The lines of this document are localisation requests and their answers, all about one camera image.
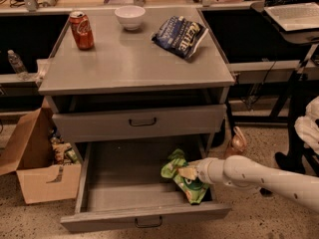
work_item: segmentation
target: water bottle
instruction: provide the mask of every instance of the water bottle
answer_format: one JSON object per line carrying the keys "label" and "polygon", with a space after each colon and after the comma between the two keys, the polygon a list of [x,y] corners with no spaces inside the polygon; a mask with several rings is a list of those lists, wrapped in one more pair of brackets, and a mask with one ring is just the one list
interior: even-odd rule
{"label": "water bottle", "polygon": [[27,81],[30,76],[28,74],[28,71],[26,67],[24,66],[20,56],[16,54],[14,51],[9,50],[8,51],[8,60],[11,64],[14,72],[16,72],[18,78],[22,81]]}

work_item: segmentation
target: speckled concrete floor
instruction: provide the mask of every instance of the speckled concrete floor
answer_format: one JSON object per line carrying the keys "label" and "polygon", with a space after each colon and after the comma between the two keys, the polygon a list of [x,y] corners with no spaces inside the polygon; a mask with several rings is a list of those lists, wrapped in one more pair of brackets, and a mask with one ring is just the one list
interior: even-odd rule
{"label": "speckled concrete floor", "polygon": [[[15,124],[3,119],[2,145],[10,136]],[[249,146],[246,156],[271,167],[276,167],[273,155],[287,151],[285,127],[241,125]],[[222,155],[229,139],[216,148],[211,155]],[[304,161],[308,174],[313,174]],[[0,238],[107,238],[107,239],[315,239],[319,235],[319,215],[279,195],[264,197],[249,194],[223,185],[216,185],[219,202],[232,204],[232,210],[222,220],[192,224],[163,225],[154,229],[130,229],[84,234],[70,234],[60,218],[72,215],[75,200],[26,205],[14,173],[0,176]]]}

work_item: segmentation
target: bowl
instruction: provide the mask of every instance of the bowl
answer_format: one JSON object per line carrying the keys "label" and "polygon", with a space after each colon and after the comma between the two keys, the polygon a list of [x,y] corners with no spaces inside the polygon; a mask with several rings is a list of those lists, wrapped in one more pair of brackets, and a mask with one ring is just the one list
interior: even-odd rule
{"label": "bowl", "polygon": [[141,6],[128,5],[116,9],[115,14],[125,29],[137,30],[143,22],[146,9]]}

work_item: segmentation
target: white cloth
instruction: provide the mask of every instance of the white cloth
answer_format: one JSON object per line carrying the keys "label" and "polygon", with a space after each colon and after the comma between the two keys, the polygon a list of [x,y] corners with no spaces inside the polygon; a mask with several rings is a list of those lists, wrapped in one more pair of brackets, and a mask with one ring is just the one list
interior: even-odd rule
{"label": "white cloth", "polygon": [[319,97],[306,107],[306,115],[295,122],[295,129],[299,137],[319,155]]}

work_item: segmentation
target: drawer handle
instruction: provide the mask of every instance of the drawer handle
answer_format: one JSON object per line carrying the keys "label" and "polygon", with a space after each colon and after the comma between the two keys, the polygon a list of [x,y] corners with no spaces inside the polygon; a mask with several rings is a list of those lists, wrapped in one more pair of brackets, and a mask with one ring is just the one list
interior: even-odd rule
{"label": "drawer handle", "polygon": [[159,217],[159,224],[141,225],[141,224],[139,224],[139,220],[138,220],[138,218],[136,218],[135,223],[136,223],[136,227],[137,227],[137,228],[153,228],[153,227],[160,227],[160,226],[161,226],[161,224],[162,224],[162,218],[161,218],[161,216]]}
{"label": "drawer handle", "polygon": [[129,124],[130,124],[130,126],[147,126],[147,125],[154,125],[157,123],[157,121],[158,121],[157,118],[152,118],[152,119],[150,119],[149,122],[145,122],[145,121],[138,122],[137,119],[129,119]]}

